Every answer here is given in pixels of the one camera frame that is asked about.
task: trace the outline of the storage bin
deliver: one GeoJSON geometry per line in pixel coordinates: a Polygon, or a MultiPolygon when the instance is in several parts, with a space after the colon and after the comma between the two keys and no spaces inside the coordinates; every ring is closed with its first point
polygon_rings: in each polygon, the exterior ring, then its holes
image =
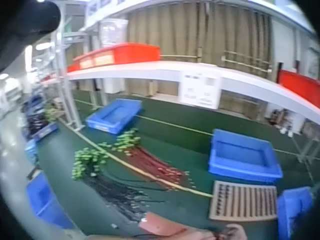
{"type": "Polygon", "coordinates": [[[58,203],[43,172],[28,183],[26,193],[32,211],[36,216],[63,229],[74,227],[58,203]]]}
{"type": "Polygon", "coordinates": [[[45,136],[49,135],[50,133],[58,130],[58,125],[55,122],[52,122],[42,128],[41,130],[37,131],[35,134],[32,135],[33,139],[38,142],[43,139],[45,136]]]}
{"type": "Polygon", "coordinates": [[[264,183],[283,177],[270,142],[220,129],[213,133],[210,173],[264,183]]]}
{"type": "Polygon", "coordinates": [[[289,240],[295,228],[295,219],[301,217],[312,206],[310,187],[299,187],[283,191],[277,200],[279,240],[289,240]]]}
{"type": "Polygon", "coordinates": [[[118,98],[90,115],[88,127],[111,134],[118,134],[140,111],[142,101],[118,98]]]}

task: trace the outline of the factory aisle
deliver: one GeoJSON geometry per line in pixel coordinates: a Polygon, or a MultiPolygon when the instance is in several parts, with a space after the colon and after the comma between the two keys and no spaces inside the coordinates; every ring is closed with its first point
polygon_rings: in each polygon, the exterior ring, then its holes
{"type": "Polygon", "coordinates": [[[34,240],[82,240],[76,230],[63,230],[37,218],[26,195],[27,175],[33,169],[25,155],[25,139],[21,135],[15,110],[0,120],[0,188],[9,210],[34,240]]]}

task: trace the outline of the white label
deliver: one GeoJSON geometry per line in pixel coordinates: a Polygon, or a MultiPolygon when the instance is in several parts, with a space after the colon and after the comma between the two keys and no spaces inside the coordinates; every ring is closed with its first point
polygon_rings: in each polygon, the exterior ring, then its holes
{"type": "Polygon", "coordinates": [[[212,73],[182,72],[179,99],[184,104],[209,109],[219,107],[221,78],[212,73]]]}

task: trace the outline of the white shelf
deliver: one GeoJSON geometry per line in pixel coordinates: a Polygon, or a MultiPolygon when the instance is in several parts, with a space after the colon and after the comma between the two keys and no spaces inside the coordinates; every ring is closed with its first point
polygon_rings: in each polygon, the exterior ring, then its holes
{"type": "Polygon", "coordinates": [[[208,77],[212,75],[213,78],[220,76],[223,90],[277,104],[320,125],[320,109],[281,85],[245,72],[210,64],[181,61],[141,62],[79,70],[69,73],[68,76],[70,80],[131,78],[179,82],[181,72],[185,71],[207,73],[208,77]]]}

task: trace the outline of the finger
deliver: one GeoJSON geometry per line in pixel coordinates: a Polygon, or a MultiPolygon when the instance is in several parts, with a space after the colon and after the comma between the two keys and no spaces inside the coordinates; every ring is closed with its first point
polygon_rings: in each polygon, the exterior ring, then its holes
{"type": "Polygon", "coordinates": [[[201,240],[217,240],[215,236],[209,236],[206,238],[202,238],[201,240]]]}
{"type": "Polygon", "coordinates": [[[215,236],[214,233],[211,231],[202,232],[202,239],[211,239],[214,236],[215,236]]]}

